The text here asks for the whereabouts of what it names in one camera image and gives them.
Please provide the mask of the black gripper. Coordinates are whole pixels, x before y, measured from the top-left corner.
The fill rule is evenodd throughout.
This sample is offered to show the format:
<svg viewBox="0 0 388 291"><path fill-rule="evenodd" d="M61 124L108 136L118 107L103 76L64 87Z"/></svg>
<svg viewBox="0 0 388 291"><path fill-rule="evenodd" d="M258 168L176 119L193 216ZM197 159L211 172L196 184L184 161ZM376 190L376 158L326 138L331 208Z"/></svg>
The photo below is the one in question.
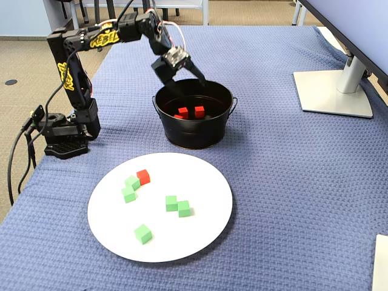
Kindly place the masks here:
<svg viewBox="0 0 388 291"><path fill-rule="evenodd" d="M159 57L152 65L153 71L156 73L160 81L169 89L172 93L182 93L181 87L174 81L174 76L181 68L185 67L190 73L197 77L199 83L205 87L206 79L203 73L194 65L193 61L183 59L179 61L175 66L162 56Z"/></svg>

